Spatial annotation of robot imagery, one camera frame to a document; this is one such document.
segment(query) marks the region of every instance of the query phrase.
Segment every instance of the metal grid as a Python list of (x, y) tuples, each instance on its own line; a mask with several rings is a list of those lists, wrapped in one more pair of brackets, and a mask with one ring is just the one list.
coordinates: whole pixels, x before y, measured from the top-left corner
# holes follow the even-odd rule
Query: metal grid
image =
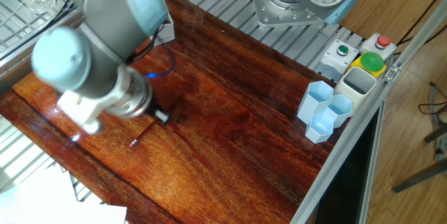
[(0, 0), (0, 60), (33, 38), (50, 23), (67, 0), (56, 0), (46, 13), (37, 15), (20, 0)]
[[(2, 116), (0, 116), (0, 157), (0, 193), (21, 184), (39, 170), (57, 164)], [(71, 176), (71, 181), (79, 202), (104, 204), (75, 177)]]
[(364, 41), (363, 37), (338, 24), (275, 29), (260, 27), (252, 0), (188, 1), (312, 70), (316, 69), (334, 40), (344, 41), (356, 48)]

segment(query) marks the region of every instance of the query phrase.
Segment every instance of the wooden table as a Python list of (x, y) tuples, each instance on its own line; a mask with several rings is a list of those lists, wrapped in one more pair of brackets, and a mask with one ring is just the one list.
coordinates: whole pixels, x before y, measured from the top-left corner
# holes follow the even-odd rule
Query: wooden table
[[(185, 0), (166, 2), (177, 65), (151, 83), (167, 126), (103, 113), (103, 133), (87, 135), (33, 74), (1, 97), (0, 114), (107, 204), (127, 206), (131, 223), (289, 223), (342, 132), (313, 144), (296, 117), (307, 85), (325, 79)], [(170, 65), (159, 47), (134, 67)]]

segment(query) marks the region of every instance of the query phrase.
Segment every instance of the metal mounting plate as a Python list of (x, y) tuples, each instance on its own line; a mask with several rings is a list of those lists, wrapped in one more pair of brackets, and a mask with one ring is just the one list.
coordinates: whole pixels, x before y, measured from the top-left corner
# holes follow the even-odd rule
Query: metal mounting plate
[(323, 24), (323, 20), (298, 3), (280, 0), (253, 0), (258, 23), (263, 27), (289, 27), (295, 25)]

